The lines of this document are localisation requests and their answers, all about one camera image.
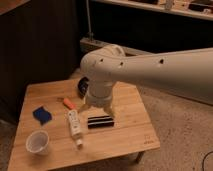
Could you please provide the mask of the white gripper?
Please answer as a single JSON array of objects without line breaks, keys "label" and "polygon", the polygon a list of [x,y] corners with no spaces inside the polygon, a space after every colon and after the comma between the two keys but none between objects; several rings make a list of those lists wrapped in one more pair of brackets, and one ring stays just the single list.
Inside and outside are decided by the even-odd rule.
[{"label": "white gripper", "polygon": [[104,108],[104,111],[111,117],[115,118],[115,113],[112,107],[108,107],[112,103],[113,95],[112,90],[114,87],[114,82],[109,81],[89,81],[88,89],[85,96],[85,103],[79,109],[78,112],[81,113],[88,110],[90,106]]}]

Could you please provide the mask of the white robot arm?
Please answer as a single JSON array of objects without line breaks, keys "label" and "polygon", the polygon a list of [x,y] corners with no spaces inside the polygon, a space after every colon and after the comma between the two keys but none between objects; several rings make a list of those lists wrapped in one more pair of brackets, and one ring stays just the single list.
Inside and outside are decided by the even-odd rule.
[{"label": "white robot arm", "polygon": [[213,48],[127,57],[122,47],[110,44],[84,55],[80,69],[89,79],[81,111],[97,107],[114,116],[118,81],[213,105]]}]

